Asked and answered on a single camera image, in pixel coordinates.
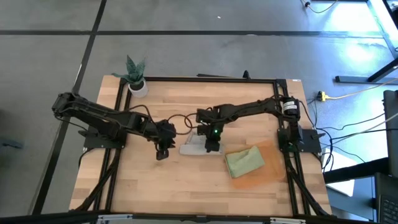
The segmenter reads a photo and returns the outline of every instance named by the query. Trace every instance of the white object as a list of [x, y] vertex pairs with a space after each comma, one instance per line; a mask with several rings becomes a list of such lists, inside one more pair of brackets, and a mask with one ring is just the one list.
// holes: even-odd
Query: white object
[[129, 86], [129, 90], [130, 90], [131, 94], [134, 97], [142, 98], [148, 94], [148, 86], [147, 86], [147, 82], [145, 82], [145, 80], [144, 80], [144, 86], [140, 90], [133, 90], [130, 87], [130, 84], [128, 84], [128, 86]]
[[[332, 170], [349, 167], [349, 166], [355, 166], [357, 164], [356, 161], [354, 161], [348, 157], [345, 157], [345, 156], [341, 155], [340, 153], [333, 151], [332, 154], [334, 157], [334, 163], [333, 163]], [[323, 156], [322, 164], [324, 164], [326, 162], [326, 160], [328, 159], [328, 156], [329, 156], [329, 154], [325, 154]], [[330, 166], [331, 166], [331, 161], [325, 167], [325, 172], [330, 170]], [[353, 192], [354, 192], [354, 183], [355, 183], [354, 180], [347, 180], [347, 181], [342, 181], [342, 182], [337, 182], [337, 183], [326, 184], [326, 186], [331, 189], [337, 190], [338, 192], [343, 193], [347, 196], [352, 197]]]
[[220, 144], [218, 152], [206, 152], [205, 143], [206, 136], [199, 136], [196, 132], [192, 131], [185, 144], [180, 146], [180, 154], [186, 156], [211, 156], [223, 154], [224, 146], [222, 144]]

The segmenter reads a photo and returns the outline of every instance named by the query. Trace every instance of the green cloth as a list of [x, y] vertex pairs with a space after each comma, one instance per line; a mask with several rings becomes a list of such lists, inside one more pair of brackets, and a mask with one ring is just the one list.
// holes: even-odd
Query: green cloth
[[227, 154], [226, 163], [232, 178], [240, 177], [266, 164], [257, 146], [241, 152]]

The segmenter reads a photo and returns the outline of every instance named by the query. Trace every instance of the white pot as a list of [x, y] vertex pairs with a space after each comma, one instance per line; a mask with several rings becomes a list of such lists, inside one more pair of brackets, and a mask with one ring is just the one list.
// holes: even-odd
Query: white pot
[[148, 94], [147, 83], [144, 81], [144, 86], [140, 90], [133, 90], [128, 84], [131, 94], [137, 98], [142, 98]]

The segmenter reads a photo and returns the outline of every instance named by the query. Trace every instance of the green plant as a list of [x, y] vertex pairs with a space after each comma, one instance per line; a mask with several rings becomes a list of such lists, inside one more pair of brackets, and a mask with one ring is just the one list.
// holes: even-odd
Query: green plant
[[145, 60], [138, 63], [137, 65], [131, 60], [131, 58], [127, 55], [127, 72], [126, 75], [119, 75], [116, 73], [112, 73], [113, 76], [118, 78], [125, 79], [128, 83], [133, 85], [138, 85], [141, 81], [144, 80], [144, 69], [145, 69]]

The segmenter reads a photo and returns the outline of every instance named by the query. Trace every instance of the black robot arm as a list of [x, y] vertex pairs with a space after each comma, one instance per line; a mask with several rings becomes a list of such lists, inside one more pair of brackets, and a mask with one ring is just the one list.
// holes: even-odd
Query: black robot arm
[[224, 124], [244, 116], [262, 113], [272, 114], [289, 123], [289, 142], [297, 144], [302, 140], [302, 130], [298, 124], [299, 100], [292, 97], [281, 97], [277, 100], [271, 97], [242, 105], [223, 104], [214, 106], [210, 110], [197, 109], [196, 122], [201, 123], [198, 126], [198, 134], [206, 135], [206, 151], [219, 151]]
[[154, 122], [149, 115], [112, 110], [72, 93], [59, 94], [52, 111], [55, 117], [70, 116], [89, 124], [98, 131], [94, 134], [111, 141], [126, 133], [142, 136], [155, 143], [157, 160], [167, 158], [168, 148], [174, 147], [175, 128], [165, 119]]

